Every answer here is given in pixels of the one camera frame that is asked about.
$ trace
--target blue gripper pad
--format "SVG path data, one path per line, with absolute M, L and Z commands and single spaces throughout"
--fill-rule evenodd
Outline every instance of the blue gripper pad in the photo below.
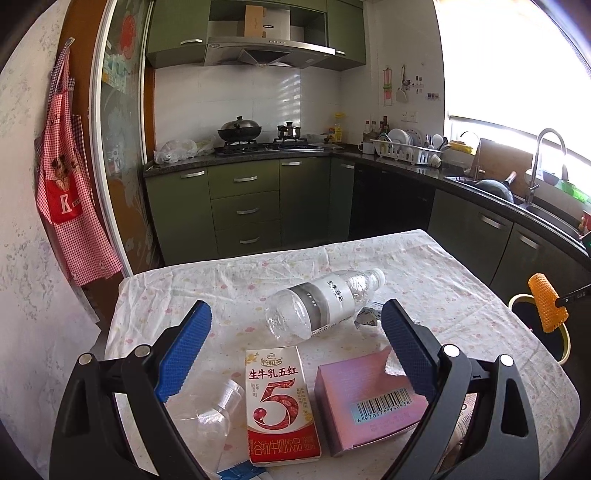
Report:
M 202 302 L 192 312 L 160 362 L 158 384 L 154 392 L 162 403 L 181 390 L 211 328 L 212 310 L 207 303 Z
M 437 394 L 437 363 L 433 353 L 441 347 L 437 339 L 427 327 L 415 325 L 396 300 L 384 304 L 382 328 L 414 391 L 428 402 L 433 401 Z

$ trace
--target bowl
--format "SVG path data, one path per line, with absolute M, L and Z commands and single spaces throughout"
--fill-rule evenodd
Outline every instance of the bowl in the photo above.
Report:
M 558 184 L 558 181 L 560 180 L 556 175 L 545 170 L 542 170 L 542 178 L 546 183 L 549 183 L 553 187 L 555 187 Z

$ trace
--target window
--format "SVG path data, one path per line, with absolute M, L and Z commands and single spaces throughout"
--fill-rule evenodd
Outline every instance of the window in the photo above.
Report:
M 560 29 L 531 0 L 436 0 L 436 8 L 452 138 L 471 130 L 534 152 L 531 136 L 552 127 L 575 155 L 544 147 L 542 168 L 560 176 L 566 163 L 591 193 L 591 78 Z

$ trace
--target stove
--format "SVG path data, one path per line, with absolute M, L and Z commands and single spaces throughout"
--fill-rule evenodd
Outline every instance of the stove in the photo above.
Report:
M 308 144 L 305 138 L 276 138 L 271 143 L 257 143 L 256 140 L 250 142 L 236 142 L 227 143 L 220 149 L 216 150 L 216 155 L 220 157 L 227 157 L 230 155 L 244 155 L 248 153 L 265 153 L 276 151 L 302 151 L 302 152 L 318 152 L 322 151 L 322 147 L 314 147 Z

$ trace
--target black countertop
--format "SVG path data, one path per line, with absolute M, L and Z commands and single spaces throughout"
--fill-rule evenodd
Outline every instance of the black countertop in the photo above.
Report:
M 216 155 L 206 155 L 203 157 L 189 158 L 164 166 L 148 163 L 143 171 L 144 178 L 157 175 L 173 173 L 183 170 L 192 170 L 194 168 L 211 167 L 215 165 L 224 165 L 228 163 L 239 163 L 254 160 L 273 160 L 276 158 L 302 158 L 302 157 L 337 157 L 344 160 L 354 161 L 369 166 L 383 168 L 384 170 L 395 171 L 400 175 L 428 183 L 434 187 L 456 195 L 462 199 L 472 202 L 482 208 L 486 208 L 497 215 L 518 223 L 523 227 L 536 233 L 546 241 L 559 248 L 582 266 L 591 271 L 591 259 L 585 251 L 583 244 L 575 241 L 572 237 L 562 232 L 555 226 L 545 222 L 536 215 L 506 202 L 487 192 L 476 190 L 470 186 L 448 180 L 446 177 L 456 176 L 461 169 L 457 167 L 450 168 L 431 168 L 414 166 L 403 161 L 393 160 L 391 158 L 378 157 L 376 155 L 366 155 L 350 149 L 334 150 L 326 149 L 315 152 L 301 151 L 268 151 L 260 153 L 248 153 L 244 155 L 231 155 L 220 157 Z

